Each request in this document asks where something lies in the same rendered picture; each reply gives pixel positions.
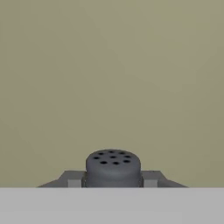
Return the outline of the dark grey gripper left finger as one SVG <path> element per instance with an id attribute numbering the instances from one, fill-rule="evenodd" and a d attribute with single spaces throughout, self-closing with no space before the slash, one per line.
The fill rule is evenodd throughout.
<path id="1" fill-rule="evenodd" d="M 45 183 L 42 187 L 47 188 L 82 188 L 85 186 L 84 171 L 64 171 L 58 179 Z"/>

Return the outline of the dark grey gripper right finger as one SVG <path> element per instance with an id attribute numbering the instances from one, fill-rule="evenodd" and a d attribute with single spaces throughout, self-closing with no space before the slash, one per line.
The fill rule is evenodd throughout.
<path id="1" fill-rule="evenodd" d="M 183 187 L 180 183 L 169 180 L 161 171 L 142 171 L 143 187 Z"/>

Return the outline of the grey shaker with holed cap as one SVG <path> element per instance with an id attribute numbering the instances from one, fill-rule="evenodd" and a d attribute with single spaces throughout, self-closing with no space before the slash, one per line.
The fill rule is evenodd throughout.
<path id="1" fill-rule="evenodd" d="M 137 155 L 116 149 L 98 150 L 86 159 L 85 187 L 141 187 Z"/>

